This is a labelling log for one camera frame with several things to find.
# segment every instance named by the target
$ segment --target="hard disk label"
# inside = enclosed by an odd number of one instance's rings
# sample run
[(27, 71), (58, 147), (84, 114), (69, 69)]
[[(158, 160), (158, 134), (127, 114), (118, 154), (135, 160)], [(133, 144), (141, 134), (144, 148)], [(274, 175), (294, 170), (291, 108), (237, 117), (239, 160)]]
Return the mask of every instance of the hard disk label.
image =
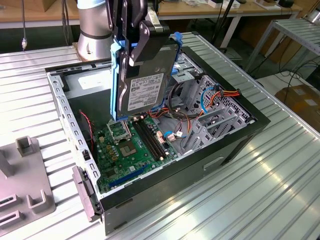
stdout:
[(160, 73), (131, 80), (128, 111), (155, 104), (163, 77)]

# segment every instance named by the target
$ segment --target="ram slot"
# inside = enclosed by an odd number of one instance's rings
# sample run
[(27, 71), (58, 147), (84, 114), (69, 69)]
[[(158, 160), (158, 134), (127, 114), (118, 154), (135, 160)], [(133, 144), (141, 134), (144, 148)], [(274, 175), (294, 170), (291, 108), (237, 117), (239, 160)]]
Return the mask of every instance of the ram slot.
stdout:
[(156, 161), (160, 160), (161, 157), (166, 157), (166, 153), (162, 149), (160, 143), (152, 136), (150, 130), (143, 121), (134, 122), (133, 127)]

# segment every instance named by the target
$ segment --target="white connector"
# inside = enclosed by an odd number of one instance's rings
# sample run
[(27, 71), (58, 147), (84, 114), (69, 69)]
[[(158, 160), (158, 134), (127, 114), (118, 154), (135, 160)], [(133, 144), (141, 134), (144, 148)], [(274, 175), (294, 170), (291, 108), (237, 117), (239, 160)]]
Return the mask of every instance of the white connector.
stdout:
[(23, 49), (23, 51), (27, 48), (27, 45), (28, 45), (27, 39), (23, 38), (22, 39), (22, 49)]

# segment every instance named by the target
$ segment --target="blue cable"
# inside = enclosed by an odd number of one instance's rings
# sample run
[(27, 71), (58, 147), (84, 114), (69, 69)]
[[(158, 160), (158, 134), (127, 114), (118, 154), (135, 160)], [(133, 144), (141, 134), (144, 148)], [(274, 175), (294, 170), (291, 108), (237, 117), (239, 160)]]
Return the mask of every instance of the blue cable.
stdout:
[(202, 110), (203, 110), (203, 112), (206, 114), (206, 113), (208, 113), (207, 112), (207, 110), (206, 110), (206, 108), (205, 108), (205, 106), (204, 106), (204, 94), (205, 94), (205, 92), (206, 91), (208, 91), (208, 90), (214, 90), (215, 88), (214, 87), (208, 87), (206, 90), (204, 90), (203, 92), (202, 92), (202, 94), (201, 94), (201, 99), (200, 99), (200, 103), (201, 103), (201, 108), (202, 108)]
[(172, 134), (172, 131), (167, 131), (165, 134), (163, 134), (164, 138), (167, 138), (168, 134)]
[(167, 131), (166, 133), (163, 134), (164, 138), (166, 139), (169, 134), (174, 134), (174, 133), (172, 131)]

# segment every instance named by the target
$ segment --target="aluminum extrusion table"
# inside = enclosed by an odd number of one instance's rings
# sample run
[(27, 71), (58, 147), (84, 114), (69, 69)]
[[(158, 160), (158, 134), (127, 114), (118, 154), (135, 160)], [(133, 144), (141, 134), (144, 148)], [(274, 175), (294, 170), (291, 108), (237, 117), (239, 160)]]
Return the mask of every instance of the aluminum extrusion table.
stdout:
[[(108, 239), (310, 239), (320, 234), (320, 135), (201, 36), (190, 46), (271, 123), (230, 163)], [(0, 55), (0, 145), (37, 137), (56, 211), (1, 240), (105, 239), (90, 223), (72, 180), (75, 165), (45, 67), (79, 62), (73, 47)]]
[[(302, 46), (306, 47), (308, 50), (320, 55), (320, 26), (310, 23), (305, 19), (286, 19), (286, 20), (273, 20), (265, 30), (260, 41), (253, 50), (248, 63), (245, 67), (245, 71), (248, 72), (251, 65), (254, 63), (257, 55), (259, 54), (261, 48), (265, 44), (269, 35), (273, 29), (279, 30), (280, 34), (277, 39), (273, 42), (272, 46), (269, 48), (266, 56), (273, 52), (277, 47), (280, 40), (284, 35), (288, 36), (292, 40), (298, 42)], [(307, 55), (308, 50), (304, 52), (301, 59)]]

